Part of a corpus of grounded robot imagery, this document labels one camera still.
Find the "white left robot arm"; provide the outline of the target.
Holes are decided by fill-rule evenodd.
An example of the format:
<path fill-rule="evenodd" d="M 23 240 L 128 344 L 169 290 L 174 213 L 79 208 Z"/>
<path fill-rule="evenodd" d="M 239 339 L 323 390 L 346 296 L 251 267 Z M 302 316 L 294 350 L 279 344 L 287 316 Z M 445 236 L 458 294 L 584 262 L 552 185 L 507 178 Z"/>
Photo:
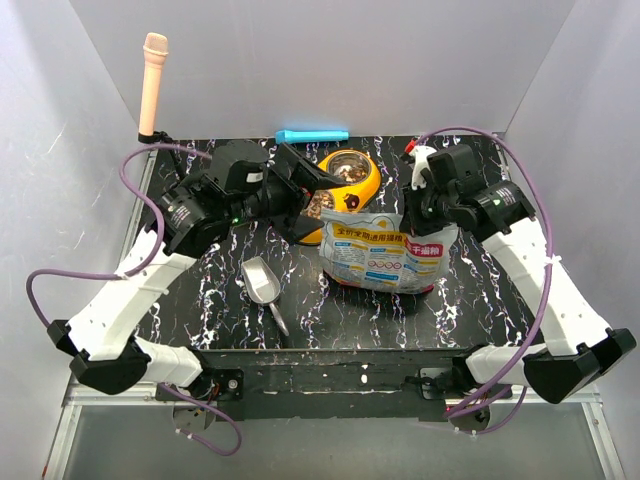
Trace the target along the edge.
<path fill-rule="evenodd" d="M 214 368 L 204 356 L 140 339 L 137 324 L 232 228 L 265 219 L 295 243 L 322 225 L 302 213 L 314 193 L 344 184 L 288 144 L 270 156 L 249 140 L 227 142 L 215 149 L 209 168 L 146 202 L 153 217 L 116 272 L 78 314 L 54 321 L 48 335 L 71 356 L 70 369 L 82 385 L 116 395 L 149 381 L 174 385 L 193 400 L 205 398 Z"/>

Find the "pink white pet food bag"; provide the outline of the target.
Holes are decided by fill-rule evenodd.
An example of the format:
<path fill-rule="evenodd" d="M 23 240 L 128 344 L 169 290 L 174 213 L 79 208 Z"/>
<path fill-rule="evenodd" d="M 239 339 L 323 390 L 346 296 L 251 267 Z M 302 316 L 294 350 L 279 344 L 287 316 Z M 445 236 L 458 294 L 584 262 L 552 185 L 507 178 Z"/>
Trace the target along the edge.
<path fill-rule="evenodd" d="M 336 282 L 393 294 L 421 294 L 449 271 L 449 251 L 459 228 L 449 225 L 426 236 L 399 230 L 391 213 L 324 209 L 319 247 L 323 271 Z"/>

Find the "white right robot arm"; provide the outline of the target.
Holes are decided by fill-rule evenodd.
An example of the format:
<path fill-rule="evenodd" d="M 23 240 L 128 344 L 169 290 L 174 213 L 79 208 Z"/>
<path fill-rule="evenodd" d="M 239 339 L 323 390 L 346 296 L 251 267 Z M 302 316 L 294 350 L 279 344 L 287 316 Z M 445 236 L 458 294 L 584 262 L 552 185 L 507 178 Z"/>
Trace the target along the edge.
<path fill-rule="evenodd" d="M 626 329 L 614 329 L 585 300 L 553 255 L 551 232 L 511 181 L 479 186 L 467 195 L 457 183 L 406 185 L 401 229 L 426 234 L 456 225 L 496 260 L 535 315 L 519 347 L 476 346 L 456 356 L 440 389 L 475 397 L 496 384 L 534 390 L 558 404 L 610 371 L 636 348 Z"/>

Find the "silver metal scoop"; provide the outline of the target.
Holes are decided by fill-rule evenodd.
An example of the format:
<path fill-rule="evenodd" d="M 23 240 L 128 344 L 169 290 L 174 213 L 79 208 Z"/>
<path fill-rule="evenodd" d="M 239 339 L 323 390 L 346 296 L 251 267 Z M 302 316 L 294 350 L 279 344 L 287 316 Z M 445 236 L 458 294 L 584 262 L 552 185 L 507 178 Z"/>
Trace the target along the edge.
<path fill-rule="evenodd" d="M 280 332 L 288 337 L 289 330 L 277 306 L 281 287 L 273 271 L 259 256 L 245 260 L 241 270 L 250 299 L 258 305 L 267 306 Z"/>

